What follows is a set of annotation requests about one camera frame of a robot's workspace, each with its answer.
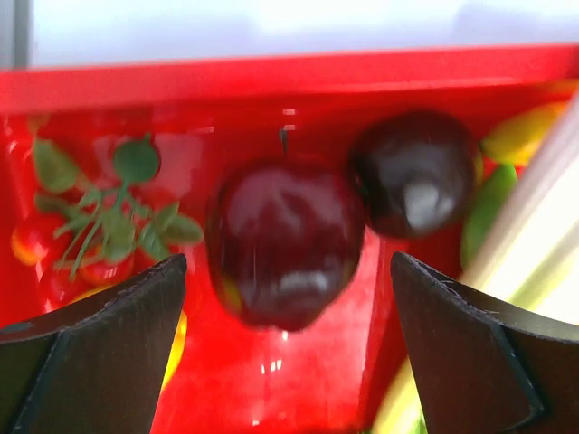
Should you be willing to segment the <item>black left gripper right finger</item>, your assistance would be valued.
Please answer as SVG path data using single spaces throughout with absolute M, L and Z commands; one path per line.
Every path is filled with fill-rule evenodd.
M 578 431 L 578 328 L 397 252 L 390 273 L 430 433 Z

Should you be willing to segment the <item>dark purple plum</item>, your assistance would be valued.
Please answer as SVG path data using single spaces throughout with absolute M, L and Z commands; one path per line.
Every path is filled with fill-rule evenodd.
M 374 123 L 348 156 L 367 224 L 392 238 L 417 238 L 460 217 L 477 183 L 476 145 L 463 122 L 419 109 Z

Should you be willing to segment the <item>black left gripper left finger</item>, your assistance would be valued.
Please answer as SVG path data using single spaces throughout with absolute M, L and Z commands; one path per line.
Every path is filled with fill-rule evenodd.
M 186 258 L 1 330 L 1 431 L 148 433 L 185 300 Z

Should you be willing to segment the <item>yellow bell pepper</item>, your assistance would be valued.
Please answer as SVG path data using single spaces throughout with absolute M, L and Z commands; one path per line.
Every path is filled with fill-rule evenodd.
M 84 298 L 91 297 L 95 294 L 100 293 L 101 291 L 110 288 L 110 285 L 107 286 L 100 286 L 92 288 L 79 296 L 75 297 L 72 301 L 68 302 L 69 304 L 76 303 L 78 301 L 83 300 Z M 185 350 L 185 337 L 187 332 L 188 326 L 188 318 L 184 310 L 181 310 L 180 317 L 177 323 L 175 336 L 173 339 L 173 343 L 171 345 L 171 350 L 169 354 L 169 358 L 166 365 L 165 375 L 161 385 L 161 391 L 163 392 L 164 389 L 167 387 L 175 372 L 182 360 L 182 356 Z

